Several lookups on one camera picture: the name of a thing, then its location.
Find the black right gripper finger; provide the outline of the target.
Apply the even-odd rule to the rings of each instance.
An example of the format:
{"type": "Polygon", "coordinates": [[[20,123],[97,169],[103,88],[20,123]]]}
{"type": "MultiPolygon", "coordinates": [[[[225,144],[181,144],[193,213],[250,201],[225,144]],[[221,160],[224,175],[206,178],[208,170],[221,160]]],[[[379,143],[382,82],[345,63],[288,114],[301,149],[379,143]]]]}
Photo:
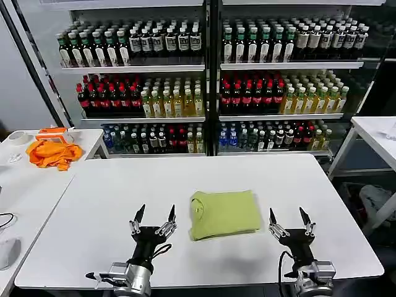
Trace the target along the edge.
{"type": "Polygon", "coordinates": [[[286,238],[290,236],[290,233],[284,229],[281,225],[277,223],[276,216],[272,210],[269,208],[269,231],[270,233],[279,241],[281,238],[286,238]]]}
{"type": "Polygon", "coordinates": [[[310,219],[310,216],[308,215],[307,212],[304,211],[304,209],[302,207],[299,208],[299,212],[301,215],[301,218],[303,220],[303,224],[305,226],[305,232],[304,232],[304,236],[306,238],[314,238],[314,227],[316,225],[316,223],[312,222],[310,219]]]}

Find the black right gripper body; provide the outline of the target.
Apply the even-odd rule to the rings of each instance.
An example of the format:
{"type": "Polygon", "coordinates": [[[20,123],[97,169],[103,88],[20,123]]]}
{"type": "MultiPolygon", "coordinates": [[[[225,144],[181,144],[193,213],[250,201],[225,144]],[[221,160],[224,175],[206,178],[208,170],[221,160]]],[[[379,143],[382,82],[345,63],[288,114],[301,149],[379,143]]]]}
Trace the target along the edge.
{"type": "Polygon", "coordinates": [[[306,234],[305,229],[286,229],[287,235],[281,236],[280,244],[288,247],[295,264],[311,264],[315,258],[311,251],[310,245],[314,241],[315,236],[306,234]]]}

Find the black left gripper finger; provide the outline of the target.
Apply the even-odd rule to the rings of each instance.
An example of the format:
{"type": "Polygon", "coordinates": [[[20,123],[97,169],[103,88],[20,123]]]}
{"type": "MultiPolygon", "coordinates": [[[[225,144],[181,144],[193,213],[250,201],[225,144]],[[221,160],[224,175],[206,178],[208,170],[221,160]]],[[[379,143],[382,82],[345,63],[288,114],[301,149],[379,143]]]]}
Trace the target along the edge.
{"type": "Polygon", "coordinates": [[[144,211],[145,211],[145,204],[143,204],[141,208],[136,212],[134,219],[129,221],[129,226],[131,229],[132,236],[140,233],[140,223],[142,221],[144,211]]]}
{"type": "Polygon", "coordinates": [[[170,214],[168,216],[168,221],[165,222],[161,227],[159,227],[159,229],[155,231],[155,234],[162,236],[164,238],[169,238],[176,229],[177,229],[177,224],[176,224],[175,205],[173,205],[170,214]]]}

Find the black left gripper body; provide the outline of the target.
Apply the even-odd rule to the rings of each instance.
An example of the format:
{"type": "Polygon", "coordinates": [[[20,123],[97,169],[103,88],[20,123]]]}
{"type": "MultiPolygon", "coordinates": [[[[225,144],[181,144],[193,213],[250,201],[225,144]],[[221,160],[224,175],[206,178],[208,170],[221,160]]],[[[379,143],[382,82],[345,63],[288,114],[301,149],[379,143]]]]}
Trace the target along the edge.
{"type": "Polygon", "coordinates": [[[131,263],[151,263],[156,247],[166,242],[166,236],[157,232],[158,229],[157,226],[143,226],[140,227],[139,233],[132,235],[136,247],[131,257],[131,263]]]}

